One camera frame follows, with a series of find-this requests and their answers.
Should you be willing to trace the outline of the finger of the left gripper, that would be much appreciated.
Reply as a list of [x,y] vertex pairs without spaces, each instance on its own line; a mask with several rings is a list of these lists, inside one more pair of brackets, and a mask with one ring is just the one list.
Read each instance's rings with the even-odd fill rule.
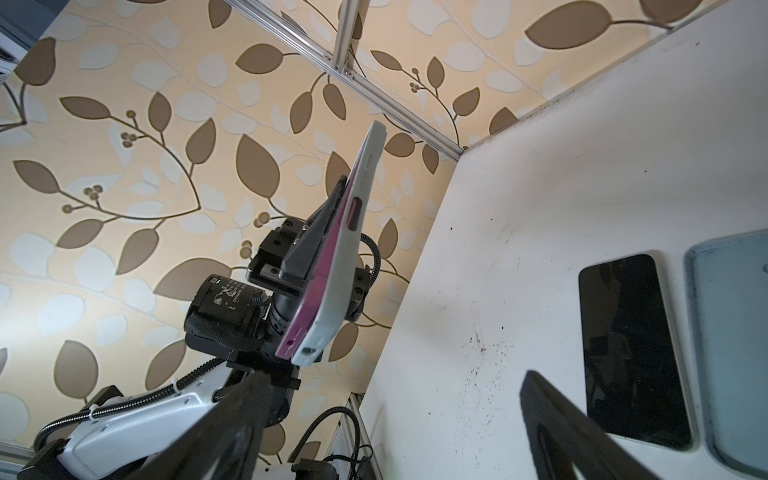
[[278,232],[286,238],[287,245],[280,265],[283,279],[304,282],[309,278],[330,229],[331,221],[339,209],[347,182],[348,177],[342,175],[330,197],[307,220],[288,218],[278,229]]

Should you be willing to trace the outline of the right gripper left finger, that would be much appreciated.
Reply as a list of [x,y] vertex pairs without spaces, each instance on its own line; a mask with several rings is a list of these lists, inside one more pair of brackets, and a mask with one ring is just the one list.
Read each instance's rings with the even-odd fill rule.
[[250,479],[271,409],[270,377],[252,373],[132,479]]

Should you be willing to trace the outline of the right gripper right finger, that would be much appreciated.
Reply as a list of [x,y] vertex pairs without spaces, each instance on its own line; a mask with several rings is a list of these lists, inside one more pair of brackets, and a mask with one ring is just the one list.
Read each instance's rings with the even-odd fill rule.
[[540,479],[654,479],[539,372],[526,372],[521,410]]

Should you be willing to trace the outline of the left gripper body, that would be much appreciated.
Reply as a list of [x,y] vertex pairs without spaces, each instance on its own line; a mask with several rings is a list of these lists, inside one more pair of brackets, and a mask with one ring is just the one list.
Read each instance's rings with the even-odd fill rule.
[[[321,256],[325,248],[330,245],[331,236],[329,229],[309,278],[304,282],[292,282],[281,277],[280,265],[287,245],[286,238],[278,232],[280,226],[261,242],[248,265],[247,280],[273,293],[271,317],[277,321],[291,321],[298,313],[311,281],[320,278]],[[355,321],[362,312],[365,298],[371,287],[371,269],[351,263],[344,273],[346,275],[344,280],[329,278],[321,293],[323,295],[338,294],[344,306],[343,318],[347,321]]]

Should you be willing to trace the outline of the black phone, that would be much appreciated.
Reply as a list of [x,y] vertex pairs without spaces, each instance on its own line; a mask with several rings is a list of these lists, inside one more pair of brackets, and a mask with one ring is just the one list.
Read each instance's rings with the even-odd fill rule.
[[683,451],[693,443],[655,259],[578,275],[587,415],[605,432]]
[[365,211],[386,136],[382,123],[371,124],[349,177],[341,182],[341,197],[333,203],[301,302],[276,350],[277,357],[295,366],[311,365],[347,316]]

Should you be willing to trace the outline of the grey phone case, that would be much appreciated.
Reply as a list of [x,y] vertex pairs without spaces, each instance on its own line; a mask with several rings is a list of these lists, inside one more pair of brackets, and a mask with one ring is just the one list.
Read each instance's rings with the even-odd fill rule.
[[710,453],[767,476],[767,233],[691,247],[686,296]]

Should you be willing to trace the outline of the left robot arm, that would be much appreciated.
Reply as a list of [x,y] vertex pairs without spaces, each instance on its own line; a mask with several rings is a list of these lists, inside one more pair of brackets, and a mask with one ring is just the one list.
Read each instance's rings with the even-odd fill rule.
[[357,263],[371,183],[344,176],[307,219],[261,242],[245,281],[211,275],[188,309],[185,342],[208,360],[167,386],[127,397],[102,389],[43,427],[23,479],[249,476],[266,429],[288,415],[301,368],[358,320],[377,266]]

